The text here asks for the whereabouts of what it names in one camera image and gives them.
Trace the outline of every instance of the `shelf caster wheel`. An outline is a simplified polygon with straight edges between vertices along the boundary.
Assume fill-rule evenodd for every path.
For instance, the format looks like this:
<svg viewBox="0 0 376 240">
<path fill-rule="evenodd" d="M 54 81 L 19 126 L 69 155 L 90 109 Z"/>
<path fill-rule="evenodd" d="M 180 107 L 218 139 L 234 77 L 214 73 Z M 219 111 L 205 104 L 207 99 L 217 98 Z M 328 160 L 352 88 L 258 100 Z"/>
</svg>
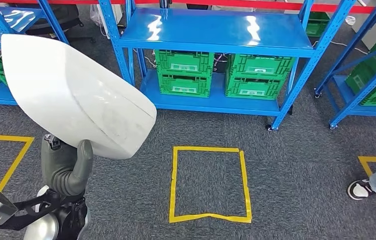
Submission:
<svg viewBox="0 0 376 240">
<path fill-rule="evenodd" d="M 315 99 L 319 99 L 322 96 L 322 93 L 314 94 Z"/>
<path fill-rule="evenodd" d="M 273 131 L 277 131 L 277 130 L 278 130 L 278 128 L 272 128 L 272 126 L 271 126 L 270 124 L 267 124 L 267 125 L 266 125 L 266 129 L 267 129 L 267 131 L 269 131 L 269 132 L 273 132 Z"/>
<path fill-rule="evenodd" d="M 292 116 L 292 113 L 293 113 L 293 112 L 292 112 L 292 111 L 293 111 L 293 108 L 294 108 L 294 106 L 292 105 L 292 106 L 289 108 L 289 110 L 288 110 L 288 114 L 291 115 L 291 116 Z"/>
</svg>

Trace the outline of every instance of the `sneaker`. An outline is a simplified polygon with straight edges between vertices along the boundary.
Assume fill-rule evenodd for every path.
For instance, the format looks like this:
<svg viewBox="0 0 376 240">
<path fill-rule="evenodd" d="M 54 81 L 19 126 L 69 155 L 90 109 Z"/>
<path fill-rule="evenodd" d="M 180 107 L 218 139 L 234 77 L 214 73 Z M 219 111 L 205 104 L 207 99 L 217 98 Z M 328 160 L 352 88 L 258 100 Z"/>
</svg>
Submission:
<svg viewBox="0 0 376 240">
<path fill-rule="evenodd" d="M 354 200 L 363 200 L 371 195 L 376 194 L 370 186 L 369 179 L 357 180 L 352 182 L 348 186 L 347 193 L 350 196 L 350 198 Z"/>
</svg>

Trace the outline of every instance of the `cable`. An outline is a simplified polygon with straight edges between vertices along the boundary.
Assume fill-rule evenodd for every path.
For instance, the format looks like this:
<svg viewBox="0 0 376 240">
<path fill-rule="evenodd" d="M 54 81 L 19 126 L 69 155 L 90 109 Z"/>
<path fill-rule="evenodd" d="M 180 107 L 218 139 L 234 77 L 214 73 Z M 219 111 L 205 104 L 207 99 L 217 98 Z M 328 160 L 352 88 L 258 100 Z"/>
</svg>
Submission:
<svg viewBox="0 0 376 240">
<path fill-rule="evenodd" d="M 99 30 L 101 32 L 101 34 L 104 36 L 104 37 L 107 37 L 107 35 L 105 33 L 102 32 L 102 27 L 101 27 L 101 24 L 102 24 L 102 21 L 101 21 L 101 17 L 99 15 L 99 11 L 101 11 L 100 8 L 97 7 L 97 5 L 94 5 L 94 7 L 97 9 L 98 11 L 98 22 L 99 22 Z"/>
<path fill-rule="evenodd" d="M 314 43 L 313 43 L 313 47 L 316 45 L 316 43 L 318 43 L 319 41 L 315 41 Z M 340 42 L 334 42 L 334 41 L 331 41 L 331 43 L 332 44 L 336 44 L 336 45 L 342 45 L 342 46 L 346 46 L 347 47 L 347 45 L 346 44 L 344 44 L 344 43 L 340 43 Z M 365 51 L 363 51 L 363 50 L 361 50 L 361 49 L 359 49 L 359 48 L 354 48 L 355 50 L 357 50 L 357 51 L 359 51 L 359 52 L 361 52 L 361 53 L 363 53 L 363 54 L 369 54 L 368 52 L 365 52 Z"/>
<path fill-rule="evenodd" d="M 148 60 L 148 62 L 152 65 L 153 68 L 156 68 L 156 67 L 157 67 L 157 65 L 153 64 L 153 63 L 151 62 L 151 60 L 150 60 L 148 57 L 144 56 L 144 58 Z"/>
</svg>

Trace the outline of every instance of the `gray robot arm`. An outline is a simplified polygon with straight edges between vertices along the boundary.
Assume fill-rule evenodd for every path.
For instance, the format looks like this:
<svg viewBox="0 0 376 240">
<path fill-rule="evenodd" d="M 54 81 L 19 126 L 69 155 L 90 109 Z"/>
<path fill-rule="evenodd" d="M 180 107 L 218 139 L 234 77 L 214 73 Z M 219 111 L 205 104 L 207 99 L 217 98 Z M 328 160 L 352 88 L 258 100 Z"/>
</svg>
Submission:
<svg viewBox="0 0 376 240">
<path fill-rule="evenodd" d="M 11 203 L 0 193 L 0 229 L 28 227 L 25 239 L 76 240 L 89 219 L 83 197 L 92 170 L 90 141 L 78 148 L 47 134 L 42 140 L 42 176 L 49 189 L 33 199 Z M 39 205 L 39 211 L 32 207 Z M 26 214 L 15 216 L 25 210 Z"/>
<path fill-rule="evenodd" d="M 81 141 L 76 149 L 47 134 L 41 147 L 43 180 L 59 194 L 79 195 L 85 191 L 93 158 L 89 140 Z"/>
</svg>

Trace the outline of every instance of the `shelf post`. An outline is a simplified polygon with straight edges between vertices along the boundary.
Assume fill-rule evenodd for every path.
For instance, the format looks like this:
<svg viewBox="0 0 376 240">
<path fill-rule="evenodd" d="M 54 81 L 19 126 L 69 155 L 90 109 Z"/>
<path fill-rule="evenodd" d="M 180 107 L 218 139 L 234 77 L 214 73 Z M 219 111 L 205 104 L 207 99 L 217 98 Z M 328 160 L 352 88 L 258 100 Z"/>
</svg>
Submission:
<svg viewBox="0 0 376 240">
<path fill-rule="evenodd" d="M 37 0 L 39 6 L 41 7 L 43 13 L 46 16 L 46 20 L 51 25 L 52 30 L 54 31 L 55 35 L 57 36 L 58 40 L 65 44 L 69 44 L 66 35 L 64 35 L 63 29 L 61 28 L 60 24 L 58 23 L 57 18 L 54 15 L 54 12 L 52 11 L 51 7 L 49 6 L 48 2 L 46 0 Z"/>
<path fill-rule="evenodd" d="M 360 90 L 353 100 L 345 106 L 330 120 L 332 128 L 336 128 L 338 123 L 344 119 L 354 108 L 376 87 L 376 75 Z"/>
<path fill-rule="evenodd" d="M 366 21 L 363 23 L 360 30 L 354 35 L 353 40 L 348 44 L 348 46 L 344 49 L 344 51 L 339 55 L 338 59 L 335 61 L 335 64 L 331 67 L 328 71 L 326 76 L 323 78 L 323 81 L 315 88 L 315 94 L 321 95 L 323 90 L 323 85 L 327 84 L 328 81 L 333 76 L 333 71 L 337 70 L 341 63 L 345 60 L 348 54 L 354 49 L 354 46 L 364 37 L 367 31 L 373 27 L 376 23 L 376 7 L 373 12 L 369 15 Z"/>
<path fill-rule="evenodd" d="M 119 64 L 122 78 L 128 83 L 132 84 L 132 78 L 129 74 L 126 60 L 124 59 L 123 49 L 119 45 L 120 33 L 117 29 L 116 18 L 114 17 L 113 8 L 111 7 L 110 0 L 99 0 L 99 7 L 104 15 L 104 21 L 108 28 L 108 35 L 110 36 L 111 45 L 113 46 L 114 53 Z"/>
<path fill-rule="evenodd" d="M 353 7 L 355 2 L 355 0 L 342 0 L 339 4 L 338 9 L 336 10 L 335 14 L 329 21 L 328 26 L 323 32 L 323 35 L 320 38 L 320 42 L 318 42 L 314 50 L 314 54 L 306 62 L 306 65 L 301 71 L 301 74 L 298 77 L 297 82 L 294 84 L 292 91 L 288 94 L 288 96 L 285 98 L 284 103 L 280 107 L 280 113 L 274 119 L 271 125 L 272 130 L 277 130 L 279 128 L 279 125 L 282 122 L 283 118 L 288 113 L 289 109 L 291 108 L 292 104 L 294 103 L 295 99 L 297 98 L 298 94 L 300 93 L 301 89 L 306 83 L 307 79 L 316 67 L 325 50 L 328 48 L 332 38 L 335 36 L 336 32 L 338 31 L 339 27 L 341 26 L 342 22 L 344 21 L 345 17 L 347 16 L 350 9 Z"/>
</svg>

